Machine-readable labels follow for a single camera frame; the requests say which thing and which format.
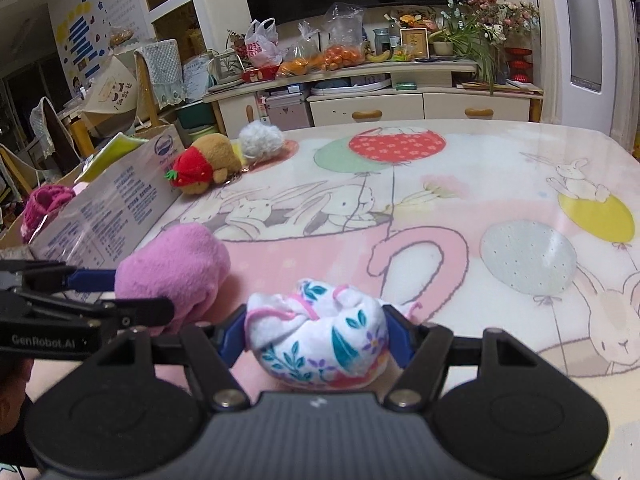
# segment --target wooden drawer handle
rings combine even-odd
[[[373,110],[371,112],[354,112],[351,114],[351,117],[355,121],[363,121],[365,119],[379,119],[382,117],[382,112],[380,110]]]
[[[492,118],[494,116],[494,111],[491,110],[491,108],[467,108],[465,110],[465,115],[470,119]]]

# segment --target photo frame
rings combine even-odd
[[[400,40],[402,44],[415,48],[414,57],[430,57],[426,28],[402,28]]]

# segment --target plastic bag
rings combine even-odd
[[[413,61],[415,59],[415,47],[409,44],[398,45],[394,49],[391,61]]]
[[[300,76],[313,70],[318,70],[324,63],[324,56],[320,54],[314,36],[320,32],[312,28],[308,22],[298,24],[300,37],[287,50],[284,61],[278,70],[278,76]]]
[[[279,65],[282,62],[274,18],[269,18],[261,23],[258,20],[253,20],[246,32],[244,43],[249,61],[256,68]]]
[[[111,27],[109,30],[109,46],[115,48],[133,38],[133,30],[125,27]]]
[[[351,4],[333,4],[324,15],[329,47],[324,51],[323,70],[338,70],[365,62],[362,51],[362,19],[365,9]]]

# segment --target person's arm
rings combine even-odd
[[[18,360],[0,383],[0,435],[10,433],[18,424],[32,368],[33,359]]]

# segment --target white bag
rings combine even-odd
[[[244,44],[249,61],[256,68],[282,63],[275,18],[269,18],[261,23],[253,20],[246,32]]]

